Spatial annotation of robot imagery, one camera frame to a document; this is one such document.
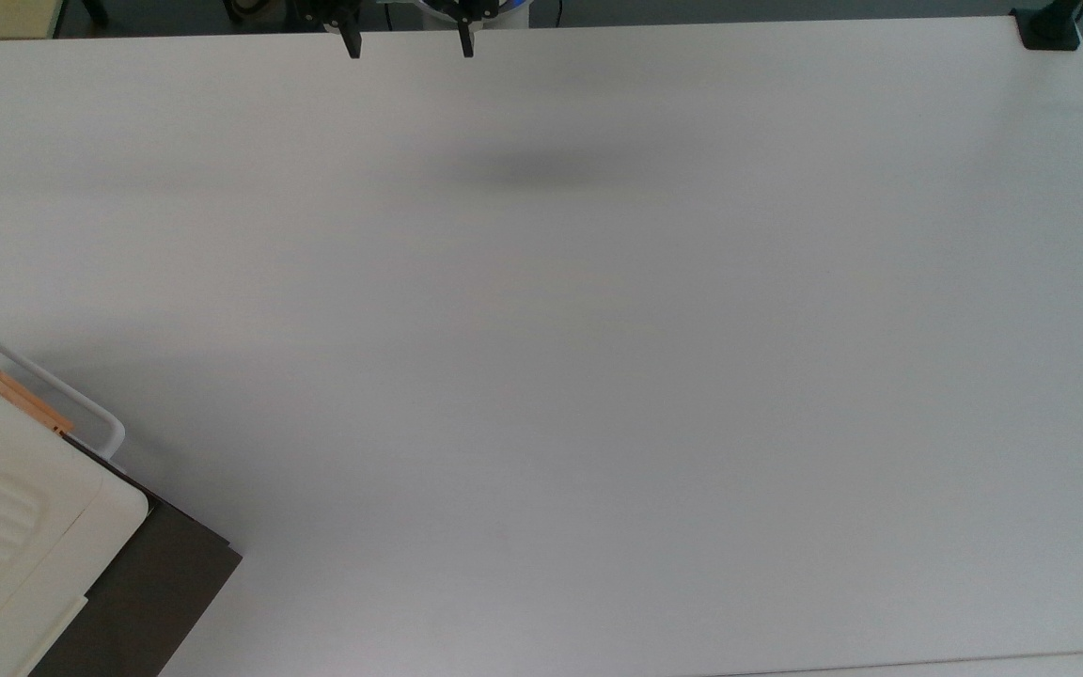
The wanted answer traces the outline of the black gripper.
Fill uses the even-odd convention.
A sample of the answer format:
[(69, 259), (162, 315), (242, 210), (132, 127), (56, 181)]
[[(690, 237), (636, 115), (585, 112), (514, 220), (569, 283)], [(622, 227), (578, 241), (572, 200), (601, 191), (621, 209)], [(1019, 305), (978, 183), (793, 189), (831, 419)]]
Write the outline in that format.
[[(302, 19), (321, 25), (339, 25), (339, 37), (343, 39), (345, 51), (351, 58), (360, 58), (362, 35), (355, 24), (361, 8), (370, 1), (296, 1), (295, 8)], [(473, 34), (479, 23), (497, 19), (506, 12), (504, 1), (410, 1), (421, 8), (426, 16), (456, 24), (464, 57), (477, 55)]]

